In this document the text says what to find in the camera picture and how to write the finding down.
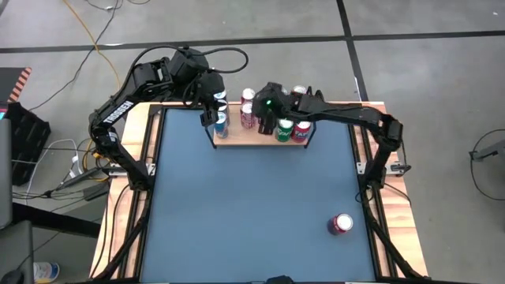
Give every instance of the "concrete floor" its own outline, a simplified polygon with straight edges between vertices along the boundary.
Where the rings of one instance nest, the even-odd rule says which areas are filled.
[[[109,13],[85,1],[70,2],[98,35]],[[95,2],[101,6],[115,3]],[[505,29],[505,3],[501,1],[344,2],[354,35]],[[332,0],[153,0],[144,6],[125,2],[101,43],[342,34],[338,7]],[[11,0],[0,16],[0,38],[0,47],[89,44],[82,27],[58,0]],[[368,97],[384,101],[388,111],[405,125],[406,151],[413,166],[406,184],[429,274],[441,280],[502,283],[505,207],[473,187],[468,151],[487,131],[503,128],[505,37],[367,41],[355,45]],[[241,73],[225,77],[232,99],[238,99],[241,89],[261,88],[269,80],[286,85],[311,84],[327,99],[358,99],[345,42],[241,47],[251,61]],[[104,53],[123,78],[139,52]],[[169,50],[156,51],[145,60],[171,55]],[[29,108],[69,80],[84,56],[85,52],[0,54],[0,66],[33,68],[20,100]],[[209,60],[222,69],[241,64],[235,54],[216,54]],[[75,84],[36,110],[51,124],[50,140],[86,138],[88,114],[115,89],[109,66],[93,54]],[[499,133],[490,136],[483,146],[504,137]],[[55,187],[72,155],[51,151],[37,172],[32,192]],[[503,164],[492,158],[475,167],[483,190],[505,197]],[[30,204],[51,210],[63,202],[34,200]],[[88,216],[103,210],[99,201],[97,204],[86,204],[76,214],[93,219]],[[82,280],[91,263],[92,254],[88,252],[93,250],[94,241],[66,235],[60,238],[41,250],[37,259],[70,263],[73,278],[65,280]],[[62,247],[75,253],[49,253]]]

